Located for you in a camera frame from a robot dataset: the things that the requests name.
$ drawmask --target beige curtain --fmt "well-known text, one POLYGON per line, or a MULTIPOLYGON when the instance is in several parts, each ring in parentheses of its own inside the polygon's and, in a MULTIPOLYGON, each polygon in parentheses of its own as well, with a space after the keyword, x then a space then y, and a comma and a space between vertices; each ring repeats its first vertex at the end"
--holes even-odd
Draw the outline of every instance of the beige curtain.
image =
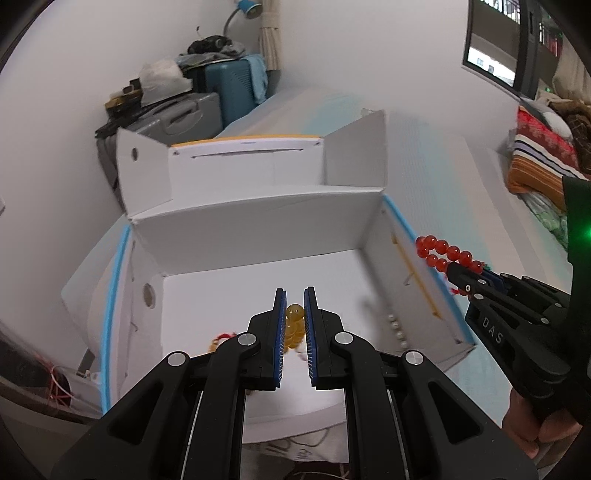
POLYGON ((267 62, 267 70, 281 70, 281 35, 279 32, 279 1, 262 0, 261 36, 259 46, 267 62))
POLYGON ((591 77, 566 37, 552 84, 559 97, 591 105, 591 77))

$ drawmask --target bed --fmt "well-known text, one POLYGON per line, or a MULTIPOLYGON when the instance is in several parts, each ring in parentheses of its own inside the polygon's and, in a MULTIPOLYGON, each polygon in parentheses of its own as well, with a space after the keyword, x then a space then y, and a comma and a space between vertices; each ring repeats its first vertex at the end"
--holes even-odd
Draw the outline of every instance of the bed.
MULTIPOLYGON (((289 89, 228 126, 220 136, 324 136, 370 111, 361 98, 331 89, 289 89)), ((389 114, 388 148, 391 196, 417 234, 433 234, 469 249, 497 272, 529 275, 570 291, 571 269, 564 249, 506 189, 506 159, 399 112, 389 114)), ((87 335, 91 343, 94 337, 96 344, 96 332, 102 325, 110 262, 124 228, 122 219, 91 252, 92 262, 85 261, 63 291, 74 322, 91 332, 87 335)), ((459 296, 456 300, 465 312, 467 301, 459 296)), ((501 423, 510 386, 483 347, 477 347, 448 375, 501 423)), ((338 425, 253 448, 299 460, 346 461, 346 428, 338 425)))

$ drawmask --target floor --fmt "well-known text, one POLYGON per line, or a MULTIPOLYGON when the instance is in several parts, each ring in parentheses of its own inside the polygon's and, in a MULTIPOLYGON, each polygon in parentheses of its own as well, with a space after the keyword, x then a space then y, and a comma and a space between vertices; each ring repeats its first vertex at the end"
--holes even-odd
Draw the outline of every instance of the floor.
POLYGON ((283 480, 294 465, 295 462, 286 458, 243 449, 240 480, 283 480))

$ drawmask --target blue tape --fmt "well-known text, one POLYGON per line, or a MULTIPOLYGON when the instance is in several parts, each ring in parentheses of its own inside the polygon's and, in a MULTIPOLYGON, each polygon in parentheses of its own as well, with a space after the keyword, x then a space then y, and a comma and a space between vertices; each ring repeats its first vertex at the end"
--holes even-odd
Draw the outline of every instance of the blue tape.
MULTIPOLYGON (((404 228, 404 230, 406 231, 407 235, 414 242, 418 235, 414 232, 413 228, 407 222, 406 218, 404 218, 400 210, 398 210, 398 207, 396 207, 396 204, 392 201, 392 199, 386 194, 383 194, 383 197, 386 205, 390 209, 390 212, 396 217, 396 219, 402 225, 402 228, 404 228)), ((472 332, 470 331, 470 328, 468 327, 468 324, 464 319, 464 315, 462 315, 460 307, 457 306, 457 303, 453 299, 452 295, 449 293, 449 289, 447 288, 446 283, 441 279, 441 277, 439 276, 437 271, 435 271, 435 269, 429 268, 428 270, 429 273, 435 279, 435 282, 439 287, 439 290, 441 290, 441 293, 443 293, 443 297, 446 299, 447 305, 450 307, 452 313, 455 315, 457 324, 460 326, 460 329, 464 334, 464 339, 469 343, 475 344, 476 340, 474 339, 474 336, 472 335, 472 332)))
POLYGON ((109 291, 107 293, 105 315, 103 317, 103 335, 100 342, 100 406, 103 415, 111 408, 111 388, 109 385, 111 358, 111 330, 113 329, 113 314, 115 312, 115 303, 117 301, 117 286, 119 285, 119 276, 121 275, 121 265, 123 264, 123 257, 125 248, 129 239, 131 225, 126 225, 121 233, 121 239, 115 254, 115 261, 113 263, 113 273, 111 281, 109 282, 109 291))

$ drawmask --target red bead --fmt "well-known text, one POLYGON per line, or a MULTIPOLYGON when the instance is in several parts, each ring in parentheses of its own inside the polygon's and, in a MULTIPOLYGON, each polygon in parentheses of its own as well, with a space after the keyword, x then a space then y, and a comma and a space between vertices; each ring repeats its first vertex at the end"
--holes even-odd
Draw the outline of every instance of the red bead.
POLYGON ((445 240, 437 240, 437 243, 435 244, 435 251, 439 255, 445 255, 447 253, 448 247, 449 244, 445 240))
POLYGON ((447 249, 447 259, 450 262, 455 262, 458 258, 460 258, 460 249, 452 245, 447 249))
POLYGON ((462 253, 460 253, 458 261, 462 267, 467 268, 472 263, 472 254, 468 250, 464 250, 462 253))
POLYGON ((429 250, 433 250, 435 248, 435 244, 437 243, 437 238, 433 235, 427 235, 425 240, 423 240, 423 245, 427 247, 429 250))
POLYGON ((434 267, 434 266, 435 266, 435 264, 437 263, 437 260, 439 260, 439 259, 437 258, 437 255, 433 255, 433 254, 431 254, 431 255, 429 255, 429 256, 427 257, 427 259, 426 259, 426 262, 427 262, 427 265, 428 265, 429 267, 434 267))
POLYGON ((447 260, 445 258, 440 258, 435 263, 435 268, 438 272, 444 273, 447 270, 447 260))
POLYGON ((427 247, 418 247, 417 248, 417 255, 421 258, 427 258, 429 254, 429 249, 427 247))
POLYGON ((482 265, 482 262, 478 261, 478 260, 474 260, 471 264, 470 264, 470 270, 472 270, 474 273, 478 273, 479 275, 482 273, 482 271, 484 270, 484 265, 482 265))

